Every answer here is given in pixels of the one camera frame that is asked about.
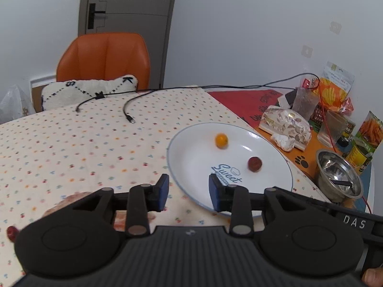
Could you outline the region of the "person's right hand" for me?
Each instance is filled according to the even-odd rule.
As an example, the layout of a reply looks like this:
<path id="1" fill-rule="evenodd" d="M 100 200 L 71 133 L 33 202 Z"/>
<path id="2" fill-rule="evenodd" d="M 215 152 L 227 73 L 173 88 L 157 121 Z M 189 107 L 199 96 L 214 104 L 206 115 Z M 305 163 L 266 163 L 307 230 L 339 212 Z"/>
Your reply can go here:
<path id="1" fill-rule="evenodd" d="M 383 268 L 368 269 L 362 281 L 369 287 L 383 287 Z"/>

